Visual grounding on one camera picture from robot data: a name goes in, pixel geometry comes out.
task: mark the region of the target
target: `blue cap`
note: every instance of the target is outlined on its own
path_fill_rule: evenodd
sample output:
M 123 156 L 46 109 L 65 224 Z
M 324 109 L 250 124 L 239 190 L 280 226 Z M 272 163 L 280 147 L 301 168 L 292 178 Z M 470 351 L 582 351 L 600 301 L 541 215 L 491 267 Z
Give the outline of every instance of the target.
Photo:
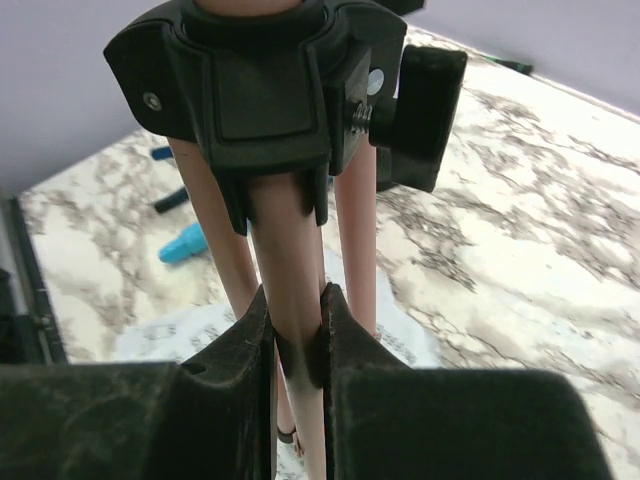
M 165 245 L 158 257 L 164 263 L 178 263 L 207 250 L 207 240 L 199 223 L 189 225 L 180 236 Z

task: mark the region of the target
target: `marble floor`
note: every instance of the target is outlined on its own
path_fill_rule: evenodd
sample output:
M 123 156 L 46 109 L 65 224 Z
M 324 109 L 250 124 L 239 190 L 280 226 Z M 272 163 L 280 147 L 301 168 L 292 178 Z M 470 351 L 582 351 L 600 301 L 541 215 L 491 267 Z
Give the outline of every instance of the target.
M 409 42 L 461 48 L 419 29 Z M 640 478 L 640 124 L 474 52 L 434 195 L 378 198 L 378 263 L 445 367 L 560 372 L 616 477 Z M 180 185 L 137 132 L 21 197 L 73 361 L 127 326 L 224 301 L 206 258 L 157 250 L 194 221 L 150 207 Z M 340 251 L 335 209 L 326 247 Z

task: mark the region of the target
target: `blue plastic object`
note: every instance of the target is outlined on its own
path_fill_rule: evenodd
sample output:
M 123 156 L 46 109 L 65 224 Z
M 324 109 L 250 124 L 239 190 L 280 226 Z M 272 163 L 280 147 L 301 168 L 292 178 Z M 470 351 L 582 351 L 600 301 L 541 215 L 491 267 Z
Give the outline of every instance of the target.
M 166 160 L 167 158 L 173 158 L 173 152 L 171 147 L 154 148 L 151 150 L 151 158 L 156 161 Z
M 164 263 L 179 263 L 192 255 L 198 255 L 207 251 L 207 240 L 198 222 L 189 225 L 182 233 L 165 245 L 158 257 Z

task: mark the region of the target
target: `black plastic clamp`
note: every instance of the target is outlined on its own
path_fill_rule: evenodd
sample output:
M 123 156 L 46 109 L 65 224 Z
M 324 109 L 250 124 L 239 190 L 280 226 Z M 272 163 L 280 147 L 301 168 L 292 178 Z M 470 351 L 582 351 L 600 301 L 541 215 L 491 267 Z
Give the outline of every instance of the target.
M 406 28 L 369 0 L 305 0 L 251 18 L 172 0 L 104 53 L 144 128 L 199 145 L 246 235 L 246 181 L 262 175 L 299 172 L 305 205 L 324 224 L 326 175 L 346 168 L 365 133 L 387 150 L 389 181 L 433 190 L 467 56 L 407 47 L 400 65 Z
M 413 370 L 355 321 L 340 287 L 321 304 L 327 480 L 612 480 L 561 375 Z M 0 478 L 273 480 L 273 336 L 260 289 L 180 366 L 0 368 Z

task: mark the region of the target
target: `black knob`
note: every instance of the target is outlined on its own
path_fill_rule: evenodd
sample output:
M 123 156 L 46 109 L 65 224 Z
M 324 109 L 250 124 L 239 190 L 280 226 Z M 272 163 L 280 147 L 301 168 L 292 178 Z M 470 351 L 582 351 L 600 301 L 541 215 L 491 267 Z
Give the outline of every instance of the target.
M 379 180 L 433 191 L 466 65 L 465 52 L 405 48 L 398 98 L 378 100 L 369 119 L 369 141 L 378 147 L 378 163 L 388 170 L 391 162 L 390 178 Z

